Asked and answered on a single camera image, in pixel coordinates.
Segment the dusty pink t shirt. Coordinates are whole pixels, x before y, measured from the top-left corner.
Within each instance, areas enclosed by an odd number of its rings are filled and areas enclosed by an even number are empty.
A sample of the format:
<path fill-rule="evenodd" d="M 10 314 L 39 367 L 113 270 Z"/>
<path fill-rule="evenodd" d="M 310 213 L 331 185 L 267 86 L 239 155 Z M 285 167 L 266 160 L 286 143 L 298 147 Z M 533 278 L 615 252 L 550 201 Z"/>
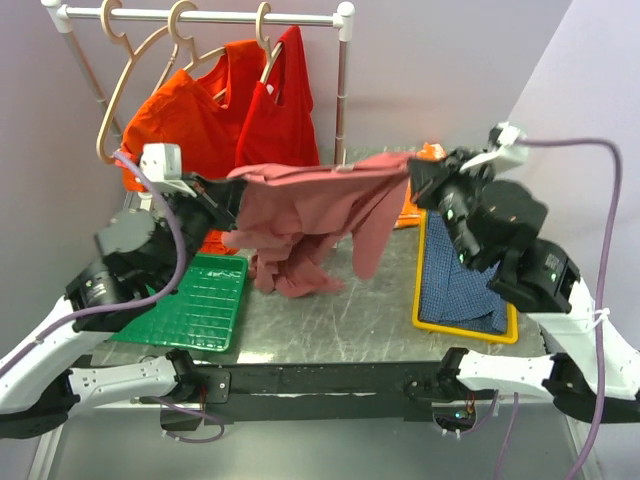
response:
<path fill-rule="evenodd" d="M 374 277 L 401 213 L 409 183 L 409 154 L 380 153 L 345 167 L 242 167 L 246 181 L 225 246 L 253 251 L 250 276 L 263 293 L 289 298 L 336 293 L 338 277 L 323 267 L 332 248 L 352 239 L 352 269 Z"/>

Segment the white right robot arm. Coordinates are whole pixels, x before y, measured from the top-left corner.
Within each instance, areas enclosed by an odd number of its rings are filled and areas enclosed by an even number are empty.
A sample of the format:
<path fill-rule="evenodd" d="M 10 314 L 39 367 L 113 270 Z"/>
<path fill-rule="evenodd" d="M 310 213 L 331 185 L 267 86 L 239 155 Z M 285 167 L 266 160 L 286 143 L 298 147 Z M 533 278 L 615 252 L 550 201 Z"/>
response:
<path fill-rule="evenodd" d="M 548 400 L 562 413 L 605 424 L 639 420 L 639 352 L 598 310 L 576 264 L 539 238 L 547 207 L 521 183 L 496 178 L 493 164 L 469 169 L 457 156 L 408 162 L 412 199 L 440 215 L 470 270 L 495 273 L 489 290 L 535 321 L 561 347 L 539 357 L 449 349 L 424 386 L 432 401 L 501 390 Z"/>

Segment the green plastic tray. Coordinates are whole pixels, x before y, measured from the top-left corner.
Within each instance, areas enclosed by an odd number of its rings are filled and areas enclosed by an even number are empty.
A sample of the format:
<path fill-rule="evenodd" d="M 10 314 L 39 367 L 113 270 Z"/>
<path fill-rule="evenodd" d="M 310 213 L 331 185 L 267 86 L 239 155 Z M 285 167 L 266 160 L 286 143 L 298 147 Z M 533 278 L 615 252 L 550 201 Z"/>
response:
<path fill-rule="evenodd" d="M 111 339 L 154 347 L 224 352 L 231 343 L 248 273 L 242 256 L 196 255 L 178 292 Z"/>

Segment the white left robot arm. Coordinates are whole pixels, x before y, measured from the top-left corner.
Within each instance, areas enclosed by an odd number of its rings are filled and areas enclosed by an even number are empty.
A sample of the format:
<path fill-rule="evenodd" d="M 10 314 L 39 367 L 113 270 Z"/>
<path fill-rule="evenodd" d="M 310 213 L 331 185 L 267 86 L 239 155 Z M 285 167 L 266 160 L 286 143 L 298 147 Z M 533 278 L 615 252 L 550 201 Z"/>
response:
<path fill-rule="evenodd" d="M 123 209 L 95 236 L 99 256 L 47 317 L 1 361 L 1 436 L 30 439 L 82 411 L 135 397 L 198 398 L 203 377 L 181 349 L 144 363 L 76 368 L 74 362 L 177 293 L 212 230 L 232 231 L 247 183 L 185 177 L 154 214 Z"/>

